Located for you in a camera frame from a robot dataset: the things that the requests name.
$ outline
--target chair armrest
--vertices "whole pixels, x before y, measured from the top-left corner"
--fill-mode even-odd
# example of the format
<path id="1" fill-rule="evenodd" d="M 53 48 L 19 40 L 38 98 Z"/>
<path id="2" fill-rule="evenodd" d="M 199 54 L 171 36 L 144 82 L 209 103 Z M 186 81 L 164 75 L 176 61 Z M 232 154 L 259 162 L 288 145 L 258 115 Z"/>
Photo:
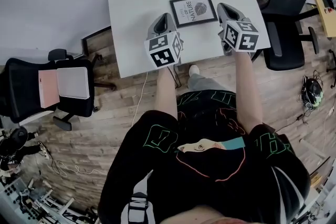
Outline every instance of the chair armrest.
<path id="1" fill-rule="evenodd" d="M 309 33 L 311 35 L 311 42 L 313 43 L 314 52 L 315 52 L 315 54 L 319 54 L 320 53 L 320 47 L 319 47 L 319 43 L 317 41 L 317 36 L 315 34 L 315 31 L 312 27 L 308 27 L 308 29 L 309 29 Z"/>
<path id="2" fill-rule="evenodd" d="M 274 22 L 267 22 L 266 23 L 268 36 L 270 39 L 271 47 L 276 57 L 282 56 L 281 44 L 280 39 L 278 36 L 277 27 Z"/>
<path id="3" fill-rule="evenodd" d="M 48 61 L 57 61 L 57 60 L 73 60 L 72 55 L 67 54 L 67 50 L 64 49 L 54 49 L 48 54 Z"/>

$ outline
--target black t-shirt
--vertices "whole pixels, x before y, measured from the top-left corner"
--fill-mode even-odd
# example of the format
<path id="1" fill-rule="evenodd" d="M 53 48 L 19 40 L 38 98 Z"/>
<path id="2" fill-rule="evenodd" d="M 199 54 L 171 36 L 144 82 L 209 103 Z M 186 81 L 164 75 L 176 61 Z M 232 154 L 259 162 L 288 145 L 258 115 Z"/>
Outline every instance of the black t-shirt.
<path id="1" fill-rule="evenodd" d="M 197 205 L 250 222 L 295 216 L 310 179 L 284 135 L 264 125 L 246 134 L 229 91 L 189 92 L 177 108 L 178 121 L 147 111 L 128 131 L 101 194 L 102 223 L 120 223 L 134 186 L 151 170 L 148 201 L 156 223 Z"/>

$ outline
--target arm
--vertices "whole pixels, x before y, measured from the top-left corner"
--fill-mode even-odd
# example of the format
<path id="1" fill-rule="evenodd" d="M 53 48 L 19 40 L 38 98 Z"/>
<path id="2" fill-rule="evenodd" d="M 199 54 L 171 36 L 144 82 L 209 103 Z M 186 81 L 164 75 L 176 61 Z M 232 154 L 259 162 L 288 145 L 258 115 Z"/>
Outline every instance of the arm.
<path id="1" fill-rule="evenodd" d="M 262 124 L 262 106 L 255 80 L 253 65 L 246 52 L 234 52 L 236 59 L 237 119 L 249 134 Z"/>
<path id="2" fill-rule="evenodd" d="M 177 119 L 175 81 L 168 68 L 159 70 L 154 109 Z"/>

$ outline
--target person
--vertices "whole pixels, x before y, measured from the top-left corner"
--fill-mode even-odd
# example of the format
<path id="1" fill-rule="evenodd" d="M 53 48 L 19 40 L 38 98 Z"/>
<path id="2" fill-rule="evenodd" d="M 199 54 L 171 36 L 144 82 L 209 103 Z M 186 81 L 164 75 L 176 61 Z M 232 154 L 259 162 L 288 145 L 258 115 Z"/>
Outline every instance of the person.
<path id="1" fill-rule="evenodd" d="M 19 165 L 26 155 L 34 155 L 43 152 L 46 159 L 49 159 L 49 154 L 43 143 L 38 141 L 38 145 L 24 146 L 29 140 L 35 139 L 38 136 L 37 132 L 28 133 L 24 127 L 15 129 L 10 137 L 0 141 L 0 174 L 5 177 L 10 177 L 14 173 L 18 173 Z"/>
<path id="2" fill-rule="evenodd" d="M 191 66 L 190 92 L 176 99 L 172 73 L 159 70 L 154 110 L 130 128 L 108 172 L 98 210 L 103 224 L 294 218 L 309 174 L 289 141 L 263 124 L 249 54 L 234 57 L 236 94 Z"/>

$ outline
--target white cable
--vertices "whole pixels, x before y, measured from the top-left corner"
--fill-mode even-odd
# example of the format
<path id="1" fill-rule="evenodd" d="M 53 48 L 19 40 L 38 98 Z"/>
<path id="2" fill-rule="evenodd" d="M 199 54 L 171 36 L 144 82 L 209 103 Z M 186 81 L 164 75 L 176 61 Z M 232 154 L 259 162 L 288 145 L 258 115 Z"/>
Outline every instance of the white cable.
<path id="1" fill-rule="evenodd" d="M 148 77 L 148 72 L 146 73 L 146 79 L 145 79 L 145 82 L 143 83 L 143 86 L 142 86 L 140 100 L 139 100 L 139 102 L 138 102 L 138 105 L 136 106 L 137 109 L 135 110 L 134 118 L 133 118 L 133 121 L 132 121 L 132 126 L 133 126 L 133 124 L 134 124 L 134 120 L 135 120 L 135 117 L 136 117 L 136 113 L 138 112 L 138 108 L 139 108 L 139 105 L 140 105 L 140 102 L 141 102 L 141 99 L 142 99 L 143 89 L 145 88 L 145 85 L 146 85 L 146 82 L 147 82 L 147 77 Z"/>
<path id="2" fill-rule="evenodd" d="M 64 172 L 64 170 L 63 170 L 61 167 L 59 167 L 59 164 L 63 165 L 64 168 L 65 168 L 66 170 L 73 171 L 73 172 L 76 173 L 76 174 L 77 174 L 77 173 L 80 173 L 80 174 L 91 175 L 94 171 L 99 172 L 99 173 L 101 173 L 101 174 L 103 174 L 103 175 L 107 175 L 107 174 L 108 174 L 108 173 L 106 173 L 106 172 L 102 172 L 102 171 L 99 171 L 99 170 L 97 170 L 97 169 L 93 169 L 93 170 L 92 170 L 91 172 L 89 172 L 89 173 L 81 172 L 81 171 L 79 170 L 78 165 L 75 165 L 75 169 L 76 169 L 76 170 L 72 170 L 72 169 L 70 169 L 69 167 L 67 167 L 63 162 L 58 161 L 58 162 L 57 162 L 57 167 L 58 167 L 58 169 L 61 170 L 61 172 L 59 173 L 59 175 L 62 176 L 62 177 L 68 177 L 68 174 L 67 174 L 66 172 Z"/>

